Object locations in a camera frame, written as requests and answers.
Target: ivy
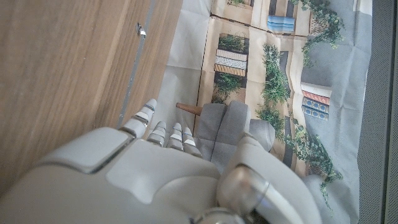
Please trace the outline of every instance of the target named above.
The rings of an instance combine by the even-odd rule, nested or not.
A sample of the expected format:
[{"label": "ivy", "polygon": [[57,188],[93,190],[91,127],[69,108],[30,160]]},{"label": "ivy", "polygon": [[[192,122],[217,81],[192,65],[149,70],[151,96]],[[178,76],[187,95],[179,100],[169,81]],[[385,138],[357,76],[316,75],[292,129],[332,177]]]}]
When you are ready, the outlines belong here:
[{"label": "ivy", "polygon": [[218,39],[218,48],[223,50],[235,50],[243,52],[244,50],[244,37],[237,35],[226,35]]},{"label": "ivy", "polygon": [[214,87],[212,103],[225,103],[232,92],[237,92],[241,88],[241,77],[236,75],[221,73]]},{"label": "ivy", "polygon": [[333,49],[337,48],[337,42],[344,39],[340,34],[340,30],[344,29],[344,23],[342,18],[337,16],[337,12],[328,8],[330,1],[328,0],[290,0],[293,4],[297,5],[302,2],[303,10],[308,8],[312,12],[313,18],[323,25],[327,25],[327,28],[314,39],[309,39],[305,43],[302,52],[304,54],[304,66],[312,66],[313,63],[310,60],[309,52],[310,50],[320,42],[326,42],[331,45]]},{"label": "ivy", "polygon": [[263,45],[264,64],[266,66],[266,82],[261,92],[266,103],[275,106],[277,103],[285,103],[289,92],[285,85],[287,79],[279,67],[279,59],[282,54],[275,45]]},{"label": "ivy", "polygon": [[261,110],[256,110],[257,117],[263,121],[268,121],[275,129],[275,137],[280,141],[284,140],[285,120],[280,117],[279,111],[268,105],[262,106]]},{"label": "ivy", "polygon": [[320,190],[327,207],[332,210],[328,203],[326,185],[342,179],[343,176],[334,169],[330,156],[321,143],[319,136],[309,134],[303,126],[299,125],[296,119],[293,119],[293,123],[295,125],[295,137],[293,139],[290,135],[287,135],[285,143],[293,149],[298,159],[305,161],[310,167],[320,169],[320,175],[323,177]]}]

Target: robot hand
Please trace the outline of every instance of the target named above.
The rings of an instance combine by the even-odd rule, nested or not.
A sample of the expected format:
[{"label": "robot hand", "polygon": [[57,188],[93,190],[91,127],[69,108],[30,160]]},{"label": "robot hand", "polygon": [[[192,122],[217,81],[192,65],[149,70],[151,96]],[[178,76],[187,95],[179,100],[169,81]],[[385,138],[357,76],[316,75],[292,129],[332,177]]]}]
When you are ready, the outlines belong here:
[{"label": "robot hand", "polygon": [[222,174],[178,123],[167,142],[164,122],[144,140],[155,107],[45,156],[0,198],[0,223],[321,223],[304,183],[248,133]]}]

